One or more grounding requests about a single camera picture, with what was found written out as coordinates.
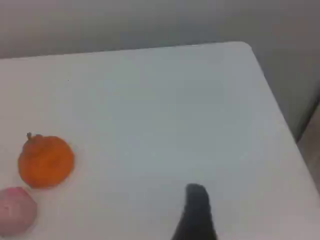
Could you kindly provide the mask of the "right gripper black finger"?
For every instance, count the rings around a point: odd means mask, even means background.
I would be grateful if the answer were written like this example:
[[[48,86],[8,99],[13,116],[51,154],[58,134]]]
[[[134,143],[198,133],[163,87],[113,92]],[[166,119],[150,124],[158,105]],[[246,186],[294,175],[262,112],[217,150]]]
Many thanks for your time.
[[[217,240],[210,198],[206,188],[189,183],[185,188],[185,204],[173,240]]]

